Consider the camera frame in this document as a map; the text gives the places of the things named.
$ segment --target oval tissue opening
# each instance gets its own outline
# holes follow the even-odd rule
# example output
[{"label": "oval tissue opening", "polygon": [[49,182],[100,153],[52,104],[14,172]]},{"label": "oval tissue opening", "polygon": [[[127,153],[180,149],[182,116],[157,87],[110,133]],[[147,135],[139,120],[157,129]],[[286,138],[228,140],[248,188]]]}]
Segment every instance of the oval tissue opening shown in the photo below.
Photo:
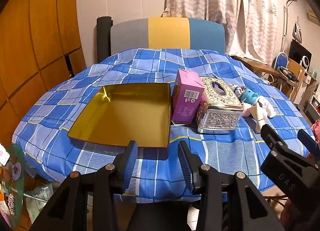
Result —
[{"label": "oval tissue opening", "polygon": [[220,95],[225,96],[226,93],[222,86],[220,86],[217,82],[212,82],[213,89]]}]

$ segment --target screw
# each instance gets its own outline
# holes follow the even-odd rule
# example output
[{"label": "screw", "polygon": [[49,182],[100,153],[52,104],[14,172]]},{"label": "screw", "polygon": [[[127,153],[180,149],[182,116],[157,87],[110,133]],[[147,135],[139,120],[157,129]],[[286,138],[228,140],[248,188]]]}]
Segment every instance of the screw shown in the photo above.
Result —
[{"label": "screw", "polygon": [[76,178],[78,176],[79,176],[79,172],[77,172],[77,171],[73,171],[73,172],[70,173],[70,177],[71,178]]},{"label": "screw", "polygon": [[202,164],[201,165],[201,169],[202,170],[209,170],[210,169],[210,166],[208,164]]},{"label": "screw", "polygon": [[242,171],[237,172],[237,177],[238,178],[244,178],[245,174]]},{"label": "screw", "polygon": [[106,165],[106,170],[113,170],[114,168],[115,166],[112,163]]}]

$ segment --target bed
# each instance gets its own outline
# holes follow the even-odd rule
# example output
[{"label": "bed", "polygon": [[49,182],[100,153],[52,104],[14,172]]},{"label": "bed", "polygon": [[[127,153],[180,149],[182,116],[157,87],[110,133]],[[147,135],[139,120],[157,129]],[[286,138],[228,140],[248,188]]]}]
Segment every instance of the bed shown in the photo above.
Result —
[{"label": "bed", "polygon": [[[290,149],[308,155],[308,150],[297,139],[297,132],[304,129],[313,136],[311,129],[284,94],[228,55],[189,48],[131,48],[94,64],[45,93],[21,120],[12,141],[23,149],[28,166],[48,180],[62,182],[74,170],[82,174],[94,172],[113,162],[115,156],[87,142],[77,141],[82,142],[82,149],[76,148],[75,141],[67,136],[89,100],[101,86],[110,84],[166,82],[173,87],[177,70],[182,68],[200,76],[215,75],[227,83],[260,92],[276,111],[276,116],[266,123]],[[143,153],[139,154],[129,188],[124,195],[115,197],[136,203],[199,199],[185,188],[177,157],[177,145],[181,140],[189,144],[191,152],[198,154],[203,163],[218,171],[229,174],[243,171],[260,191],[273,186],[260,171],[270,150],[260,134],[255,133],[255,125],[252,118],[241,118],[236,129],[227,135],[199,134],[190,126],[172,126],[169,158],[146,160]]]}]

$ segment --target curtain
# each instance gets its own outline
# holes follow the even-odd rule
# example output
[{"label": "curtain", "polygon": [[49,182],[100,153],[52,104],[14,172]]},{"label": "curtain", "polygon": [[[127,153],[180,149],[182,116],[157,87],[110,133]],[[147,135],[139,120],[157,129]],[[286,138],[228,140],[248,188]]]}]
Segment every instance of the curtain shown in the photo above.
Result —
[{"label": "curtain", "polygon": [[225,53],[271,64],[276,43],[276,0],[167,0],[164,16],[222,24]]}]

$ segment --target purple disc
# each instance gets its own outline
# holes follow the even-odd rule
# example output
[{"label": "purple disc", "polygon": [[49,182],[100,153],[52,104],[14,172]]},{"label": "purple disc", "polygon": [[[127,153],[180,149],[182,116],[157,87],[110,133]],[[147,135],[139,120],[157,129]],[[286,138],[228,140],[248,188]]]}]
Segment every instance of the purple disc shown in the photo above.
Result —
[{"label": "purple disc", "polygon": [[21,175],[21,164],[17,162],[14,167],[12,168],[12,179],[17,181]]}]

